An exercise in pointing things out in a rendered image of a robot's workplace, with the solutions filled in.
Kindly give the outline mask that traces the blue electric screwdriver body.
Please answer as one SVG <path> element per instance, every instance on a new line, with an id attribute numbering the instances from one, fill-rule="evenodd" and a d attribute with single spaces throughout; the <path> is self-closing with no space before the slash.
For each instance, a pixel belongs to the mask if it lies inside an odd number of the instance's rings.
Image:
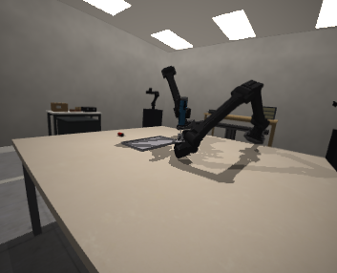
<path id="1" fill-rule="evenodd" d="M 179 129 L 181 130 L 183 128 L 184 122 L 185 122 L 185 113 L 186 113 L 186 99 L 180 100 L 179 105 Z"/>

